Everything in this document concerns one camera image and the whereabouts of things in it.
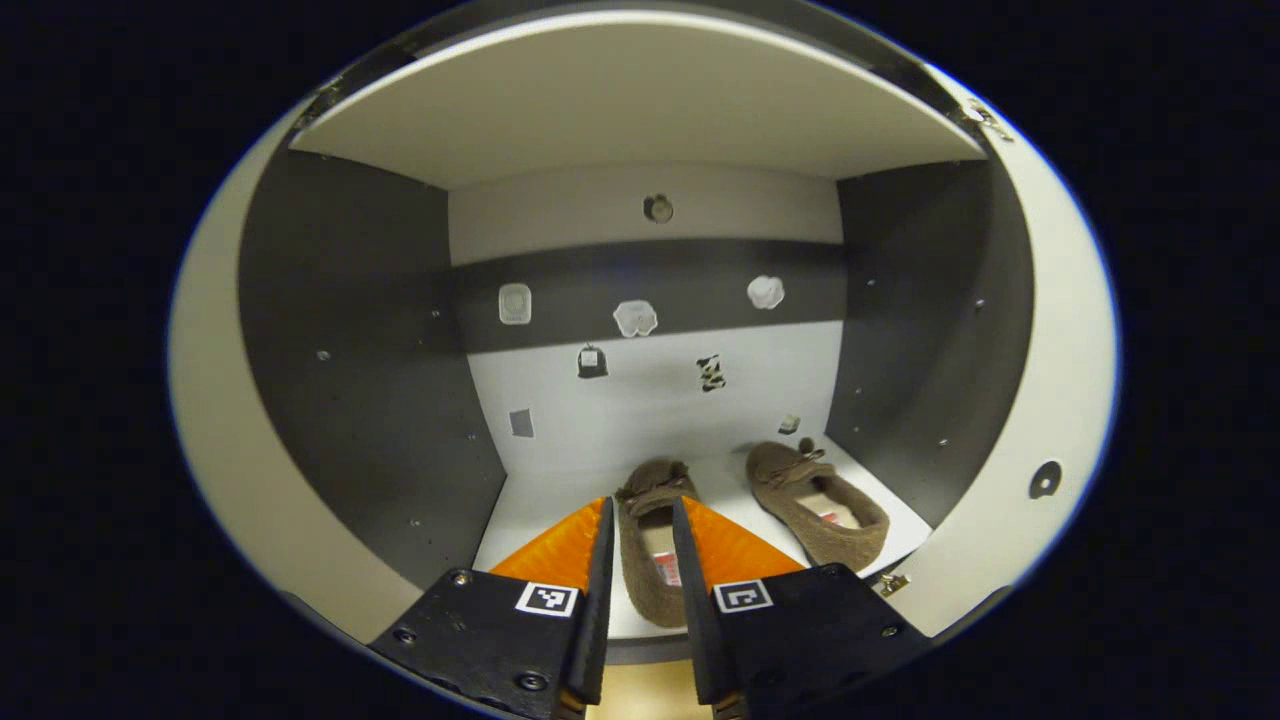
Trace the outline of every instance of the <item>hole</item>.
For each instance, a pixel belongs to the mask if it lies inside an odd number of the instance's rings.
[[[659,192],[644,199],[644,217],[649,218],[649,220],[660,225],[669,222],[675,214],[676,208],[671,204],[671,200],[667,200],[666,195]]]

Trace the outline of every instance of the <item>white back wall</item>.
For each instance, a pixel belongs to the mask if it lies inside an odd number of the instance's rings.
[[[595,343],[603,378],[577,377],[582,345],[468,355],[507,473],[627,471],[660,455],[727,455],[786,441],[778,425],[787,414],[800,418],[791,439],[822,434],[842,322],[662,336],[660,320],[650,337]],[[716,354],[726,386],[703,392],[696,360]],[[525,409],[532,438],[512,434],[509,414]]]
[[[644,217],[645,197],[675,208]],[[840,245],[840,197],[826,178],[728,165],[608,165],[527,173],[449,192],[449,255],[506,255],[668,238],[799,240]]]

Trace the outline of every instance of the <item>white sticker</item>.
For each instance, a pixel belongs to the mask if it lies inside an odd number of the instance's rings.
[[[648,300],[627,300],[613,310],[622,337],[648,336],[658,327],[658,311]]]
[[[575,602],[577,602],[577,588],[529,583],[525,585],[520,601],[516,602],[516,610],[534,615],[568,618],[573,614]]]
[[[713,588],[716,603],[721,612],[745,612],[762,607],[773,607],[773,598],[769,591],[764,589],[760,580],[748,580],[745,583],[724,583]]]
[[[498,288],[498,320],[504,325],[527,325],[534,316],[534,295],[525,283]]]
[[[773,310],[786,295],[781,278],[758,275],[746,286],[746,296],[751,299],[751,305],[756,310]]]

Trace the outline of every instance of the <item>shoe label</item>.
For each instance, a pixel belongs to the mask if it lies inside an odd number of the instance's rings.
[[[658,574],[662,575],[662,582],[673,588],[681,587],[680,564],[676,561],[675,552],[659,552],[653,556],[653,562],[658,566]]]

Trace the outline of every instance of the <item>gray wall panel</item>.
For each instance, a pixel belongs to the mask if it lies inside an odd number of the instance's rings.
[[[1021,379],[1033,310],[1021,206],[995,156],[837,187],[849,318],[827,434],[937,527]]]
[[[443,191],[288,150],[262,176],[239,258],[250,365],[280,439],[356,537],[421,587],[471,562],[506,479],[442,310],[448,268]]]
[[[786,297],[758,310],[756,275],[782,279]],[[525,283],[527,325],[498,320],[498,288]],[[622,337],[613,310],[648,300],[652,334],[838,320],[845,316],[845,252],[838,245],[768,240],[617,242],[498,258],[454,269],[454,310],[467,352]]]

